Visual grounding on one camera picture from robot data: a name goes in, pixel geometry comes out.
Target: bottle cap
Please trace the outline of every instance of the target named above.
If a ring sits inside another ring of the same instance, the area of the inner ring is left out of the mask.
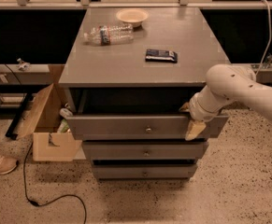
[[[85,42],[89,42],[89,34],[84,33],[84,34],[83,34],[83,37],[84,37],[84,39],[85,39]]]

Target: cabinet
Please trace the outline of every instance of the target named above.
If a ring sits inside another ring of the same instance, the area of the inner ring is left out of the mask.
[[[146,7],[131,44],[94,47],[82,34],[115,24],[118,8],[90,8],[60,79],[74,116],[67,119],[97,179],[190,178],[217,137],[219,115],[186,142],[189,115],[179,108],[205,85],[214,64],[229,63],[198,8]],[[179,62],[146,63],[146,49],[169,49]]]

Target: sneaker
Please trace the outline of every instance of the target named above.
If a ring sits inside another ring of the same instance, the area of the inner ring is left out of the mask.
[[[0,175],[12,172],[18,165],[18,161],[11,157],[0,155]]]

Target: gray tabletop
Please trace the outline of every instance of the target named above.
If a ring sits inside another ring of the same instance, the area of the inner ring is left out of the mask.
[[[130,44],[93,46],[83,34],[99,25],[120,24],[119,8],[89,8],[69,55],[60,84],[64,87],[202,86],[207,70],[229,63],[199,8],[145,7],[149,17],[134,30]],[[146,49],[173,50],[176,64],[145,62]]]

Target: drawer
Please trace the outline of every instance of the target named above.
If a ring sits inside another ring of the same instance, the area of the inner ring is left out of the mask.
[[[194,160],[201,159],[208,142],[83,142],[88,160]]]
[[[75,139],[184,139],[189,116],[174,115],[76,115],[67,118]],[[197,138],[217,137],[228,117],[221,115],[208,123]]]
[[[197,166],[171,167],[93,167],[93,175],[97,179],[130,179],[130,178],[190,178],[194,175]]]

